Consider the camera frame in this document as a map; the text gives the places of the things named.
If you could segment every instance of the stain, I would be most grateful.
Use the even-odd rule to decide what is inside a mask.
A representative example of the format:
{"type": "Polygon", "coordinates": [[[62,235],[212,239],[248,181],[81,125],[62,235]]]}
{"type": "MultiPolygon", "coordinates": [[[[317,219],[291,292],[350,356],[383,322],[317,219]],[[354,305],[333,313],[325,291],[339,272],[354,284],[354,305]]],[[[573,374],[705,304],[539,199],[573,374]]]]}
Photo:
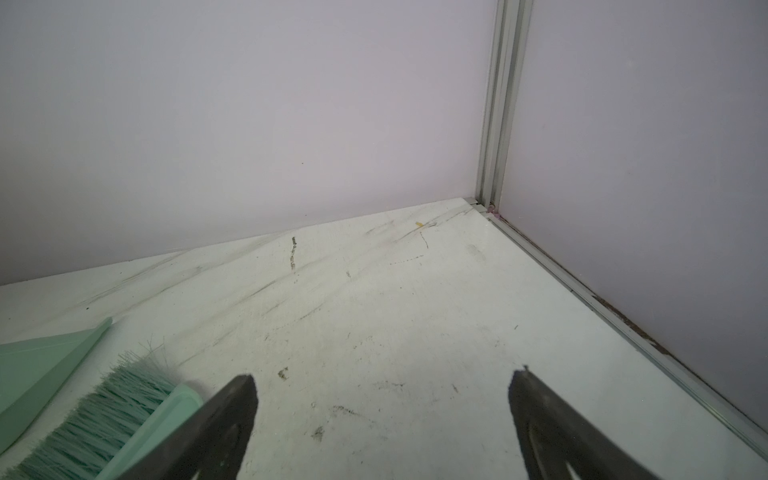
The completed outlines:
{"type": "Polygon", "coordinates": [[[290,251],[290,269],[295,270],[296,263],[293,261],[293,256],[296,255],[296,238],[291,238],[291,241],[293,242],[293,248],[290,251]]]}
{"type": "Polygon", "coordinates": [[[315,432],[312,434],[312,438],[317,440],[318,442],[322,442],[323,441],[323,433],[325,433],[325,431],[326,430],[323,428],[322,425],[317,427],[317,429],[315,429],[315,432]]]}
{"type": "Polygon", "coordinates": [[[480,249],[477,248],[476,245],[474,245],[473,243],[470,243],[469,245],[467,245],[466,248],[467,248],[467,251],[469,252],[469,254],[472,255],[474,258],[485,262],[485,260],[486,260],[485,254],[483,252],[481,252],[480,249]]]}

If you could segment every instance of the brush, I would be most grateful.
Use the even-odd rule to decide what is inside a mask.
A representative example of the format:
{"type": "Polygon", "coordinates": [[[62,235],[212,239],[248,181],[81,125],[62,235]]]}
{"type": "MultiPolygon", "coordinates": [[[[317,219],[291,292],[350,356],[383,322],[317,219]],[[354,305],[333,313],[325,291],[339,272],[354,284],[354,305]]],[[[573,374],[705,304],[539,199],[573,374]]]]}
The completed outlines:
{"type": "Polygon", "coordinates": [[[2,480],[111,480],[202,405],[150,356],[121,356],[96,389],[2,480]]]}

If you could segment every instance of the scuff mark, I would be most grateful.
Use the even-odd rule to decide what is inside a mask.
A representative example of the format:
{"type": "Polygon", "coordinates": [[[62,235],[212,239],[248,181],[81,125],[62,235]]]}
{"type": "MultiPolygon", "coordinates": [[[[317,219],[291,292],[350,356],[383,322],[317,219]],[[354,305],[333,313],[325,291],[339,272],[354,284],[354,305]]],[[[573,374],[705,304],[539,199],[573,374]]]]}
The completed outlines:
{"type": "Polygon", "coordinates": [[[192,356],[189,356],[186,359],[182,360],[177,366],[182,366],[184,363],[189,362],[190,360],[192,360],[196,356],[200,355],[201,353],[205,353],[206,351],[208,351],[208,349],[214,348],[216,345],[218,345],[219,343],[223,342],[228,336],[232,335],[235,332],[235,330],[237,330],[237,328],[239,326],[240,326],[240,323],[237,323],[235,326],[233,326],[231,329],[229,329],[222,336],[218,337],[212,344],[210,344],[209,346],[204,347],[202,350],[200,350],[197,353],[194,353],[192,356]]]}
{"type": "Polygon", "coordinates": [[[384,228],[384,227],[387,227],[387,226],[391,226],[391,225],[394,225],[394,224],[395,224],[395,221],[394,221],[394,220],[390,220],[390,221],[389,221],[389,222],[387,222],[387,223],[383,223],[383,224],[381,224],[381,225],[377,225],[377,226],[373,227],[371,230],[368,230],[368,231],[367,231],[367,232],[365,232],[363,235],[368,235],[369,233],[372,233],[372,232],[373,232],[374,230],[376,230],[376,229],[379,229],[379,228],[384,228]]]}
{"type": "Polygon", "coordinates": [[[175,280],[174,282],[172,282],[170,285],[166,286],[162,290],[159,290],[156,293],[153,293],[152,295],[150,295],[148,297],[145,297],[142,300],[139,300],[138,302],[133,303],[132,305],[123,308],[119,312],[113,313],[112,316],[118,316],[118,315],[125,314],[125,313],[131,311],[132,309],[135,309],[136,307],[141,306],[141,305],[145,304],[146,302],[149,302],[150,300],[156,298],[157,296],[160,296],[161,294],[163,294],[166,291],[174,288],[175,286],[179,286],[182,283],[187,282],[188,280],[193,279],[194,277],[196,277],[197,275],[200,275],[203,272],[207,272],[208,270],[212,270],[214,268],[218,268],[219,266],[223,266],[223,265],[226,265],[228,263],[232,263],[233,261],[235,261],[235,260],[237,260],[237,259],[239,259],[241,257],[245,257],[248,253],[252,253],[254,250],[256,250],[256,249],[266,245],[269,242],[274,241],[278,237],[279,237],[279,235],[273,235],[273,236],[269,236],[266,239],[259,239],[259,240],[255,241],[255,242],[249,243],[242,250],[238,250],[236,252],[233,252],[230,255],[227,255],[226,257],[224,257],[219,262],[208,263],[208,264],[205,264],[205,265],[196,266],[194,269],[185,270],[184,272],[180,273],[180,277],[181,277],[180,280],[175,280]]]}
{"type": "Polygon", "coordinates": [[[293,271],[296,269],[296,263],[293,262],[293,256],[296,254],[296,237],[291,238],[293,241],[293,249],[290,251],[290,269],[293,271]]]}
{"type": "Polygon", "coordinates": [[[308,316],[310,316],[310,315],[312,315],[313,313],[315,313],[317,310],[320,310],[320,308],[321,308],[323,305],[325,305],[325,304],[326,304],[326,302],[322,302],[320,305],[316,306],[315,308],[311,309],[309,312],[307,312],[307,313],[305,313],[304,315],[302,315],[302,316],[301,316],[301,317],[300,317],[300,318],[297,320],[297,322],[300,322],[300,321],[304,320],[304,319],[305,319],[305,318],[307,318],[308,316]]]}
{"type": "Polygon", "coordinates": [[[264,312],[264,315],[266,315],[266,314],[268,314],[269,312],[271,312],[272,310],[276,309],[278,306],[280,306],[280,305],[283,305],[283,301],[285,301],[285,300],[281,300],[281,301],[279,301],[279,302],[275,303],[275,305],[274,305],[274,306],[271,306],[269,310],[267,310],[266,312],[264,312]]]}
{"type": "Polygon", "coordinates": [[[460,212],[458,212],[457,214],[453,214],[453,215],[451,215],[450,217],[446,218],[446,219],[445,219],[445,220],[443,220],[442,222],[443,222],[443,223],[448,223],[450,220],[453,220],[455,217],[458,217],[458,216],[459,216],[459,215],[461,215],[461,214],[466,214],[466,213],[468,213],[470,210],[474,210],[474,208],[473,208],[473,207],[470,207],[470,208],[465,208],[464,210],[461,210],[461,211],[460,211],[460,212]]]}
{"type": "Polygon", "coordinates": [[[407,260],[400,260],[399,262],[392,262],[392,263],[390,263],[390,265],[397,265],[398,263],[410,262],[411,260],[416,260],[417,258],[421,258],[421,257],[423,257],[423,255],[419,255],[418,257],[409,258],[407,260]]]}
{"type": "Polygon", "coordinates": [[[226,308],[224,308],[223,310],[221,310],[221,311],[220,311],[220,312],[219,312],[217,315],[224,315],[224,314],[226,314],[227,312],[229,312],[230,310],[232,310],[233,308],[235,308],[236,306],[239,306],[239,305],[241,305],[242,303],[245,303],[245,302],[247,302],[248,300],[250,300],[250,299],[254,298],[254,297],[255,297],[256,295],[258,295],[259,293],[263,292],[264,290],[268,289],[269,287],[271,287],[272,285],[274,285],[275,283],[277,283],[277,280],[280,280],[280,279],[275,279],[275,280],[272,280],[271,282],[267,283],[266,285],[264,285],[264,286],[260,287],[260,288],[259,288],[258,290],[256,290],[255,292],[252,292],[252,293],[249,293],[249,294],[247,294],[246,296],[244,296],[243,298],[239,299],[238,301],[236,301],[236,302],[235,302],[235,303],[233,303],[232,305],[229,305],[228,307],[226,307],[226,308]]]}
{"type": "Polygon", "coordinates": [[[172,260],[176,260],[178,257],[184,255],[185,253],[189,252],[189,250],[184,250],[182,252],[176,253],[175,255],[172,255],[166,259],[163,259],[157,263],[153,263],[152,265],[148,266],[147,268],[140,270],[139,272],[134,273],[133,275],[129,276],[126,279],[121,280],[118,282],[117,285],[113,286],[112,288],[109,288],[103,292],[97,293],[96,295],[88,298],[87,300],[84,300],[82,302],[78,302],[76,305],[74,305],[72,308],[67,309],[64,311],[66,313],[69,310],[73,310],[79,306],[83,305],[89,305],[91,303],[96,302],[97,300],[100,300],[107,295],[111,295],[112,293],[117,292],[119,289],[123,288],[124,286],[128,285],[131,282],[134,282],[135,280],[139,280],[141,277],[146,276],[148,273],[152,272],[152,270],[157,269],[159,266],[164,265],[165,263],[171,262],[172,260]]]}

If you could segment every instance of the green dustpan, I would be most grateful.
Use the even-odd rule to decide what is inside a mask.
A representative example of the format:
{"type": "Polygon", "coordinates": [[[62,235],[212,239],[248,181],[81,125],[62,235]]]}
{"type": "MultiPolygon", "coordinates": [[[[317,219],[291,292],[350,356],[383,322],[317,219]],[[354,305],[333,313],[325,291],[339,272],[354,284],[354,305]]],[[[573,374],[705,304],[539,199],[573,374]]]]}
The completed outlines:
{"type": "Polygon", "coordinates": [[[0,345],[0,453],[27,429],[111,324],[108,318],[94,329],[0,345]]]}

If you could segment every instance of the brush bristles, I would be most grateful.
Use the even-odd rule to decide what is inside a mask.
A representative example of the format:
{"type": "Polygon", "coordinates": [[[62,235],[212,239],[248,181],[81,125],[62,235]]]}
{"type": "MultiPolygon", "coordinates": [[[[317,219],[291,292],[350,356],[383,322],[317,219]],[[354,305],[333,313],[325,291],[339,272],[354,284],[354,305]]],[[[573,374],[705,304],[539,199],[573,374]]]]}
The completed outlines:
{"type": "Polygon", "coordinates": [[[174,387],[153,360],[123,355],[96,390],[2,480],[96,478],[174,387]]]}

